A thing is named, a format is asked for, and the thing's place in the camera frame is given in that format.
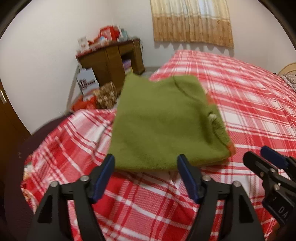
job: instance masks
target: curtain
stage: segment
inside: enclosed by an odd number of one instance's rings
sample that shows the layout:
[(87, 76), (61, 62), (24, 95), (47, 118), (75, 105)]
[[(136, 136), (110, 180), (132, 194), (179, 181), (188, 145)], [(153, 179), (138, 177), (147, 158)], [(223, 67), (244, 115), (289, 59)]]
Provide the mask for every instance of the curtain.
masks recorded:
[(226, 0), (150, 0), (155, 41), (233, 48)]

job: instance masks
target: door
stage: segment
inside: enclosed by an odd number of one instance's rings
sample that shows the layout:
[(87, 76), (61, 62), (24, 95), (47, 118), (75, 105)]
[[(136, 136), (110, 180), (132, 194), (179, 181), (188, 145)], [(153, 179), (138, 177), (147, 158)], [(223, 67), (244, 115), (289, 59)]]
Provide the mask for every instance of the door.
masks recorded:
[(4, 181), (5, 169), (10, 156), (16, 151), (17, 146), (29, 136), (30, 133), (15, 113), (0, 80), (0, 181)]

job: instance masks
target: folded towel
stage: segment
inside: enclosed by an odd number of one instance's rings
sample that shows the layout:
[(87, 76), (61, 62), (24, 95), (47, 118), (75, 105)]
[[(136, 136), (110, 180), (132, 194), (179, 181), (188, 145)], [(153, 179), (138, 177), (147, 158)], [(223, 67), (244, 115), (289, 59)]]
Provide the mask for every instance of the folded towel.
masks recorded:
[(175, 170), (179, 154), (201, 166), (234, 152), (217, 106), (196, 77), (126, 77), (109, 148), (117, 169)]

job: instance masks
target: bed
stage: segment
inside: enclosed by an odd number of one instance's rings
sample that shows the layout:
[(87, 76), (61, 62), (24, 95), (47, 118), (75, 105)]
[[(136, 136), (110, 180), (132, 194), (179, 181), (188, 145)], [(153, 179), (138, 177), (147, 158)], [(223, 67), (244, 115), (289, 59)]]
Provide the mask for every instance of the bed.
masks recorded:
[[(237, 153), (202, 173), (222, 183), (243, 184), (268, 237), (275, 224), (262, 207), (260, 179), (242, 163), (245, 152), (267, 145), (296, 156), (296, 95), (277, 75), (234, 58), (179, 50), (151, 81), (195, 75), (215, 100)], [(33, 211), (53, 180), (73, 182), (104, 159), (116, 110), (81, 110), (64, 120), (26, 160), (22, 192)], [(223, 201), (218, 201), (211, 240), (218, 237)], [(178, 172), (115, 172), (94, 205), (106, 240), (185, 240), (198, 205), (188, 197)], [(74, 240), (81, 240), (69, 202)]]

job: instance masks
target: brown patterned bag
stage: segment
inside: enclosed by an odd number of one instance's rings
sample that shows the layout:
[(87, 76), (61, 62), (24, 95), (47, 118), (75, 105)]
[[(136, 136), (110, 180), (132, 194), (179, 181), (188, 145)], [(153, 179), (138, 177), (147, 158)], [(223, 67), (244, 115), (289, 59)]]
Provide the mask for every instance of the brown patterned bag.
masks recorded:
[(98, 109), (112, 109), (117, 101), (117, 92), (113, 82), (109, 82), (97, 90), (94, 90)]

